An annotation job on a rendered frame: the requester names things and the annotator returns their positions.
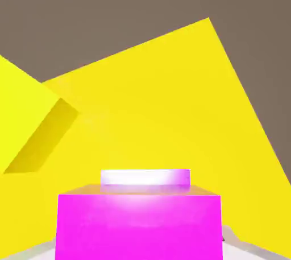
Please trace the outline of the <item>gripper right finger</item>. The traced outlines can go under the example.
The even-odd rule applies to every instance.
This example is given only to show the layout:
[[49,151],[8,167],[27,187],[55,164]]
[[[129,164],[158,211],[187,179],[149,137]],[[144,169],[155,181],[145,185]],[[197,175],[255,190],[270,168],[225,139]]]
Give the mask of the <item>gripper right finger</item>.
[[291,260],[285,256],[241,241],[232,229],[222,226],[223,260]]

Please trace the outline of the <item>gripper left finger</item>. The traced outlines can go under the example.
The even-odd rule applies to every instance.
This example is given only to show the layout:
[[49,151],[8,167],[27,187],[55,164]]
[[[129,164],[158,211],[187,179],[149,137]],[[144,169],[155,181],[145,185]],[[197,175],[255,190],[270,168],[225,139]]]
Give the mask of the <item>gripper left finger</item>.
[[33,246],[0,260],[55,260],[56,239]]

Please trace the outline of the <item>small yellow cube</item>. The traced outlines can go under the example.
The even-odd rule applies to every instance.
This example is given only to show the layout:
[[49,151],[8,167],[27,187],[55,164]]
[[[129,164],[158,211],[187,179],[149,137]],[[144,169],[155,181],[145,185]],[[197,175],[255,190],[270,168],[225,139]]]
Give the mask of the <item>small yellow cube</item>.
[[0,55],[0,175],[39,170],[77,116],[64,99]]

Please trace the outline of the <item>large yellow box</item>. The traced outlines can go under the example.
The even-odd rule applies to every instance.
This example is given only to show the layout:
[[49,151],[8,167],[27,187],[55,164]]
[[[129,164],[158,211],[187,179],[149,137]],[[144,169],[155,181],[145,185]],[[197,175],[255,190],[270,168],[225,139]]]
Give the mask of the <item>large yellow box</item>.
[[39,170],[0,175],[0,258],[55,236],[60,193],[138,168],[190,169],[239,239],[291,258],[291,184],[210,19],[41,84],[78,116]]

